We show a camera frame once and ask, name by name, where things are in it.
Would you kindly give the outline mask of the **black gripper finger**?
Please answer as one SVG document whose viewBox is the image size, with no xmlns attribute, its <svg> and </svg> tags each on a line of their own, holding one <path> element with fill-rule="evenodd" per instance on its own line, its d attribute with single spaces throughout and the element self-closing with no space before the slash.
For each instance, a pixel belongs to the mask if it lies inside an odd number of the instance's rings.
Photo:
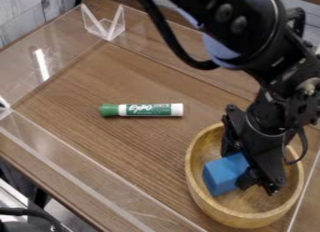
<svg viewBox="0 0 320 232">
<path fill-rule="evenodd" d="M 242 146 L 240 144 L 238 136 L 232 127 L 225 127 L 221 139 L 221 150 L 220 154 L 226 157 L 237 152 L 242 151 Z"/>
<path fill-rule="evenodd" d="M 246 191 L 252 186 L 259 185 L 264 187 L 267 194 L 271 196 L 272 191 L 269 184 L 271 180 L 256 167 L 248 167 L 245 172 L 238 176 L 236 180 L 236 186 L 242 191 Z"/>
</svg>

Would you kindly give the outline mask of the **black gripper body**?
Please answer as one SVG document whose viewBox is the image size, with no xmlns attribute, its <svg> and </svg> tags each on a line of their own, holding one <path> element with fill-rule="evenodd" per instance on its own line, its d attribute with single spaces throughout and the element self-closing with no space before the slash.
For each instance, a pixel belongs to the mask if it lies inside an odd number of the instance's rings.
<svg viewBox="0 0 320 232">
<path fill-rule="evenodd" d="M 234 104 L 229 104 L 221 119 L 224 127 L 232 127 L 242 146 L 242 154 L 249 167 L 256 167 L 271 180 L 269 188 L 275 195 L 287 185 L 284 166 L 296 165 L 307 156 L 309 142 L 304 127 L 289 129 L 261 127 L 249 111 L 242 111 Z M 287 148 L 295 136 L 301 141 L 301 153 L 289 158 Z"/>
</svg>

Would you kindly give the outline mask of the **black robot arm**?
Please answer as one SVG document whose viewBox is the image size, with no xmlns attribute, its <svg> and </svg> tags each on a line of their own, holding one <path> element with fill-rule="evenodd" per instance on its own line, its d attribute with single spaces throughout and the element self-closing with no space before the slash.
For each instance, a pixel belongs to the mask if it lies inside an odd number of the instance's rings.
<svg viewBox="0 0 320 232">
<path fill-rule="evenodd" d="M 221 156 L 240 153 L 248 165 L 236 187 L 254 185 L 273 195 L 287 184 L 285 155 L 295 137 L 307 149 L 304 127 L 320 121 L 320 55 L 304 40 L 305 11 L 281 0 L 167 0 L 202 33 L 210 58 L 189 55 L 153 0 L 139 0 L 181 61 L 200 70 L 244 71 L 260 84 L 246 109 L 230 104 L 222 115 Z"/>
</svg>

